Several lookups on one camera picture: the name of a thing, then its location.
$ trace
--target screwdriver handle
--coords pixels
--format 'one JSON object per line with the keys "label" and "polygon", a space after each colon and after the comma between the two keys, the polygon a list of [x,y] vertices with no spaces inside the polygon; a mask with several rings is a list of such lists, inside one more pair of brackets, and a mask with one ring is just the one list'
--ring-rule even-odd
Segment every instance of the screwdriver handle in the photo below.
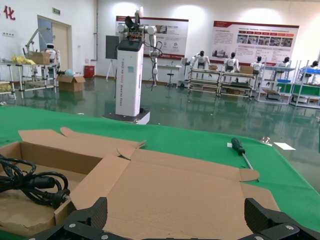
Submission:
{"label": "screwdriver handle", "polygon": [[246,153],[246,150],[242,146],[242,143],[237,138],[231,139],[232,148],[237,151],[238,155],[242,155]]}

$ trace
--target doorway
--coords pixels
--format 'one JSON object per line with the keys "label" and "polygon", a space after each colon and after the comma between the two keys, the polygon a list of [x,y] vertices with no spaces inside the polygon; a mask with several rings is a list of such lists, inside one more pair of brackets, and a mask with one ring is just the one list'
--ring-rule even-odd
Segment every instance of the doorway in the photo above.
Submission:
{"label": "doorway", "polygon": [[52,23],[53,44],[60,51],[60,70],[69,69],[68,28],[64,25]]}
{"label": "doorway", "polygon": [[38,15],[38,28],[50,28],[43,38],[39,38],[40,50],[44,51],[46,44],[53,43],[54,49],[60,51],[60,70],[66,71],[72,66],[71,26]]}

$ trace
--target screwdriver shaft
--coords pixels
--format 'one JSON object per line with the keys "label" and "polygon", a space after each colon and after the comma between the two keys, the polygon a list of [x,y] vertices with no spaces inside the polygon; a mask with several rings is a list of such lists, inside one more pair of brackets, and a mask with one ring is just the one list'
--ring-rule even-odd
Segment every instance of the screwdriver shaft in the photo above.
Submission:
{"label": "screwdriver shaft", "polygon": [[242,153],[242,156],[244,157],[244,160],[246,161],[246,164],[248,164],[249,168],[250,168],[251,170],[253,170],[253,168],[252,168],[249,160],[247,159],[246,155],[245,155],[244,153]]}

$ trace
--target door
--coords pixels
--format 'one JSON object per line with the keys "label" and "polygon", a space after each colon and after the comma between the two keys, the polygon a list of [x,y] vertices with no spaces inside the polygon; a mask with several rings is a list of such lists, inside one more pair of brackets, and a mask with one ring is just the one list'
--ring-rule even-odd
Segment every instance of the door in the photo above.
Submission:
{"label": "door", "polygon": [[53,37],[52,37],[52,23],[48,20],[44,20],[38,17],[38,28],[39,29],[48,29],[48,31],[41,31],[39,35],[39,45],[40,45],[40,52],[44,52],[47,48],[46,44],[52,44]]}
{"label": "door", "polygon": [[69,69],[68,28],[64,25],[52,23],[54,49],[60,51],[60,70]]}

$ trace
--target stool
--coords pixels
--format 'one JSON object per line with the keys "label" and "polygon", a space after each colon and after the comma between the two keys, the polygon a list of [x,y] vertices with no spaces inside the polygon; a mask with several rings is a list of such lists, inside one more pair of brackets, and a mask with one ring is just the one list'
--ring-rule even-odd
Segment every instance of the stool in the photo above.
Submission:
{"label": "stool", "polygon": [[174,74],[172,73],[172,70],[170,71],[170,73],[167,73],[167,75],[170,76],[170,78],[169,78],[169,83],[167,83],[166,86],[168,88],[171,88],[172,87],[171,78],[172,76],[174,76]]}

